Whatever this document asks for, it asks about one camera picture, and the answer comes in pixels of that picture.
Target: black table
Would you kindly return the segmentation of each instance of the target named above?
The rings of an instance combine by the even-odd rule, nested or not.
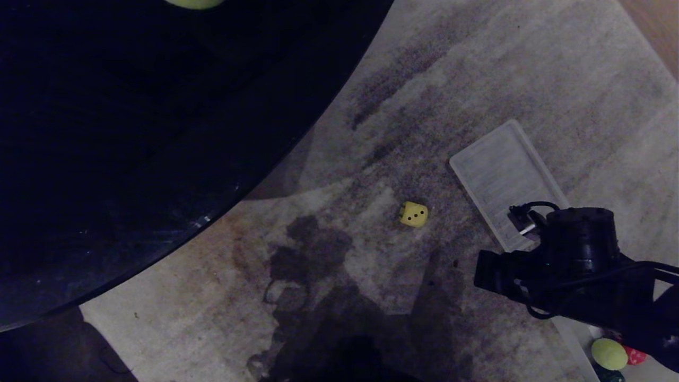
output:
[[[0,5],[0,330],[81,304],[233,207],[392,0]]]

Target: black cable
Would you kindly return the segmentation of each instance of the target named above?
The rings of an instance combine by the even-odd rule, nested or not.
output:
[[[533,208],[533,207],[539,207],[539,206],[549,207],[549,208],[553,209],[554,211],[559,211],[561,209],[556,204],[554,204],[552,202],[545,202],[545,201],[529,202],[529,203],[526,203],[525,205],[522,205],[522,207],[526,207],[526,208]]]
[[[620,266],[619,268],[611,269],[609,271],[601,272],[601,273],[598,273],[597,275],[584,277],[584,278],[578,279],[578,280],[565,281],[565,282],[562,282],[562,283],[555,283],[555,284],[551,284],[551,285],[544,285],[543,287],[540,287],[540,285],[531,285],[532,283],[529,282],[529,284],[527,284],[526,287],[538,288],[538,289],[543,289],[543,290],[554,290],[554,289],[562,289],[562,288],[570,288],[570,287],[580,287],[580,286],[584,286],[584,285],[587,285],[587,284],[595,283],[597,281],[605,280],[609,277],[613,277],[615,275],[618,275],[619,273],[624,273],[624,272],[632,271],[634,269],[639,269],[639,268],[655,268],[655,269],[659,269],[661,271],[665,271],[665,272],[669,272],[669,273],[675,273],[675,274],[679,275],[679,268],[676,267],[676,266],[667,265],[667,264],[663,264],[661,262],[655,262],[655,261],[637,261],[637,262],[633,262],[631,264]]]
[[[563,301],[554,309],[553,312],[551,313],[540,313],[535,310],[535,308],[530,304],[530,301],[526,303],[526,309],[528,310],[528,313],[530,313],[531,316],[535,317],[536,319],[550,319],[554,318],[558,315],[560,315],[563,311],[564,308],[566,308],[566,305],[568,305],[575,296],[579,293],[579,290],[574,290],[571,292],[569,295],[567,295]]]
[[[557,313],[540,313],[536,311],[533,307],[530,306],[530,303],[526,303],[526,308],[528,310],[528,313],[530,313],[531,316],[535,317],[536,319],[550,319],[558,316]]]

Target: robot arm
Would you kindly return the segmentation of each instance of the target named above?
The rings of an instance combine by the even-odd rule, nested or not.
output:
[[[554,211],[543,217],[537,206]],[[532,251],[481,251],[475,286],[524,304],[538,319],[562,315],[614,330],[624,345],[679,372],[678,267],[623,255],[607,209],[532,202],[511,207],[509,217],[540,244]],[[656,280],[672,287],[654,301]]]

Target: gray carpet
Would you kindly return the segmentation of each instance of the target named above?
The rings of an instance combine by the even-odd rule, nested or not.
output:
[[[676,92],[616,1],[397,0],[250,199],[84,314],[139,381],[309,375],[353,334],[425,381],[578,381],[550,322],[473,287],[500,246],[447,160],[516,119],[628,256],[677,263]]]

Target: green ball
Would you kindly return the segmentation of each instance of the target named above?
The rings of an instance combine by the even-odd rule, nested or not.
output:
[[[177,5],[182,8],[190,10],[206,10],[208,8],[216,7],[224,0],[166,0],[170,4]]]
[[[620,370],[627,365],[627,352],[622,345],[608,338],[599,338],[592,344],[596,363],[608,370]]]

